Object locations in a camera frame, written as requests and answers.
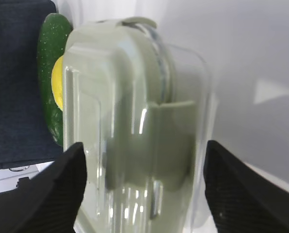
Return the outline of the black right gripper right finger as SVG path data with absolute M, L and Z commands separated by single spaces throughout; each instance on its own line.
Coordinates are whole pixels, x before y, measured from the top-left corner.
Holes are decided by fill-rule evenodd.
M 289 233 L 289 192 L 207 143 L 205 196 L 219 233 Z

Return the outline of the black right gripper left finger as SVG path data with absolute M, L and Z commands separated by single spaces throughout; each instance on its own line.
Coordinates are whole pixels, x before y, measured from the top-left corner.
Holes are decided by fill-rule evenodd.
M 0 193 L 0 233 L 73 233 L 86 181 L 77 142 L 31 180 Z

